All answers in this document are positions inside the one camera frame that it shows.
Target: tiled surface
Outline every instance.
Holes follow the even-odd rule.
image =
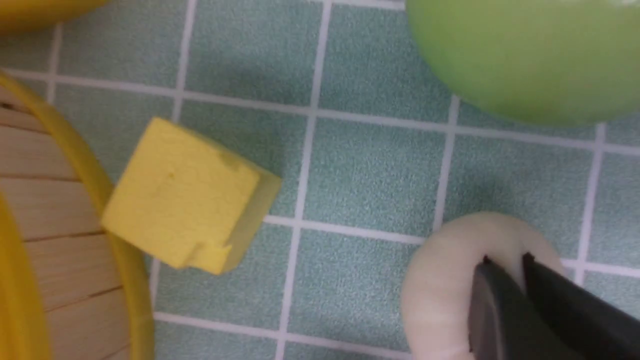
[[[305,117],[189,101],[182,108],[181,122],[280,176],[282,189],[270,213],[293,216]]]
[[[304,231],[289,330],[407,350],[400,287],[415,245]]]
[[[23,85],[26,85],[30,88],[34,93],[38,94],[42,98],[45,98],[47,95],[47,83],[39,80],[23,80]]]
[[[333,7],[320,107],[446,122],[450,102],[420,58],[404,13]]]
[[[458,136],[445,221],[476,211],[507,213],[541,229],[563,257],[576,258],[592,156],[586,150]]]
[[[615,120],[607,126],[607,141],[640,146],[640,113]]]
[[[589,260],[640,268],[640,158],[606,154],[601,171]]]
[[[113,1],[65,24],[58,72],[175,86],[186,0]]]
[[[312,345],[288,343],[284,360],[385,360],[383,357],[344,352]]]
[[[308,105],[321,3],[201,0],[187,89]]]
[[[58,85],[55,105],[117,181],[153,116],[170,117],[173,100],[146,94]]]
[[[219,277],[198,269],[160,271],[156,309],[192,318],[278,329],[291,229],[263,225],[233,272]]]
[[[53,30],[0,37],[0,67],[47,71]]]
[[[273,360],[276,341],[156,322],[156,360]]]
[[[456,135],[451,149],[443,131],[415,129],[442,130],[451,96],[418,57],[402,12],[332,6],[326,54],[319,57],[319,107],[333,110],[323,116],[336,119],[316,119],[315,109],[297,115],[283,106],[312,103],[316,50],[324,39],[323,4],[307,0],[196,1],[184,103],[174,109],[180,101],[154,95],[170,93],[177,84],[192,2],[114,0],[64,25],[57,71],[65,77],[55,87],[55,105],[114,180],[150,117],[170,118],[174,110],[180,110],[185,126],[284,179],[268,221],[288,225],[264,225],[237,270],[213,277],[160,266],[156,309],[183,316],[186,323],[192,318],[209,322],[220,331],[158,321],[158,359],[408,358],[399,289],[415,245],[402,241],[405,235],[431,232],[438,218],[441,169],[449,169],[447,191],[441,194],[446,197],[438,202],[445,220],[482,209],[510,213],[540,228],[564,258],[577,259],[593,151],[476,135]],[[43,95],[51,49],[51,30],[4,38],[0,67],[28,71],[28,86]],[[126,84],[111,82],[107,89],[96,80]],[[198,101],[190,100],[194,92],[202,93],[196,94]],[[314,119],[315,128],[307,127]],[[465,131],[527,133],[559,145],[595,139],[593,127],[513,124],[464,102],[457,121]],[[605,147],[586,256],[599,268],[625,266],[631,275],[640,274],[640,156],[632,155],[640,154],[639,121],[635,115],[607,125],[606,141],[616,146]],[[567,144],[565,138],[585,141]],[[312,141],[306,147],[305,139]],[[443,166],[445,149],[452,156]],[[615,149],[627,155],[610,153]],[[305,175],[308,181],[300,182]],[[300,183],[304,203],[298,199]],[[301,221],[294,218],[297,202],[304,205]],[[300,224],[301,231],[292,228]],[[291,252],[296,245],[298,251]],[[289,266],[294,259],[296,266]],[[582,278],[581,269],[570,274]],[[287,279],[292,288],[285,291]],[[639,279],[589,271],[585,285],[640,316]],[[288,317],[282,317],[283,310]],[[314,345],[284,341],[280,329],[285,327]],[[359,354],[363,348],[379,356]]]
[[[321,119],[305,218],[425,236],[443,150],[443,134]]]
[[[584,287],[610,304],[640,318],[640,279],[588,272]]]

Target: green ball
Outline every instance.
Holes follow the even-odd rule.
[[[640,0],[406,0],[421,54],[462,99],[534,124],[640,110]]]

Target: yellow container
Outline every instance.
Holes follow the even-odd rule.
[[[2,0],[0,35],[46,28],[82,15],[108,0]]]
[[[153,360],[142,255],[100,226],[111,189],[61,115],[0,72],[0,359]]]

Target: light blue tile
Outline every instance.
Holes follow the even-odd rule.
[[[0,37],[0,67],[47,71],[53,30]]]
[[[498,211],[539,229],[564,258],[576,258],[593,153],[457,136],[445,221]]]
[[[439,133],[319,120],[305,218],[424,236],[443,149]]]
[[[334,5],[320,107],[446,122],[451,92],[413,43],[404,12]]]
[[[39,95],[42,99],[47,97],[47,83],[40,80],[24,80],[19,79],[19,81],[31,89],[34,93]]]
[[[287,343],[285,360],[385,360],[384,357],[344,352],[312,345]]]
[[[607,141],[620,145],[640,146],[640,113],[608,123]]]
[[[265,224],[240,265],[227,274],[163,265],[156,310],[276,330],[290,246],[290,228]]]
[[[407,351],[400,289],[416,248],[303,231],[289,332]]]
[[[593,140],[596,136],[595,126],[585,127],[548,127],[515,122],[486,113],[473,105],[462,102],[458,115],[458,124],[464,126],[483,127],[520,133],[532,133],[563,138]]]
[[[156,360],[273,360],[276,341],[156,322]]]
[[[117,181],[153,116],[170,117],[173,100],[154,95],[58,85],[56,107]]]
[[[282,177],[270,213],[293,217],[307,126],[304,117],[185,102],[181,123]]]
[[[186,0],[115,0],[64,25],[58,72],[174,87]]]
[[[200,0],[187,89],[308,105],[322,4]]]
[[[587,272],[584,287],[611,305],[640,319],[640,279]]]
[[[605,154],[593,210],[589,260],[640,267],[640,158]]]

